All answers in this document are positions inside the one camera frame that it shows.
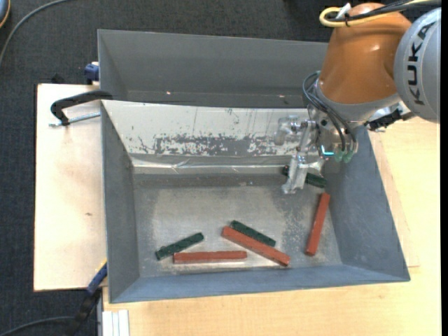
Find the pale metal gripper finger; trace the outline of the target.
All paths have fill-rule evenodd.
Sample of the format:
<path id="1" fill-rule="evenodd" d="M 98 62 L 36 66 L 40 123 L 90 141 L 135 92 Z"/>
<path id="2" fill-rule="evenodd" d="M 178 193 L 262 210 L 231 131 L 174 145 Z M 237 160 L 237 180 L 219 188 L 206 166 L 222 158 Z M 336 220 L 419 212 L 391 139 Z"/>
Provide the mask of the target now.
<path id="1" fill-rule="evenodd" d="M 284 194 L 291 194 L 295 192 L 295 179 L 297 175 L 298 161 L 292 159 L 289 164 L 283 166 L 282 174 L 286 177 L 286 182 L 281 189 Z"/>
<path id="2" fill-rule="evenodd" d="M 297 166 L 295 170 L 295 181 L 293 185 L 295 189 L 303 189 L 309 164 L 306 157 L 303 155 L 297 155 L 296 160 Z"/>

